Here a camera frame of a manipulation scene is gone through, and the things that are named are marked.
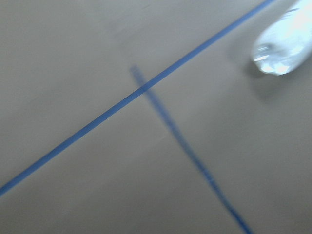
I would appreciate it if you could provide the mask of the clear tennis ball can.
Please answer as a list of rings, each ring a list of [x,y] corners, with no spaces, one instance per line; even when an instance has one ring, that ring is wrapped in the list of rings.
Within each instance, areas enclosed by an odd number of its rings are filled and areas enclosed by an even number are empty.
[[[251,60],[276,76],[292,72],[312,54],[312,2],[298,0],[256,39]]]

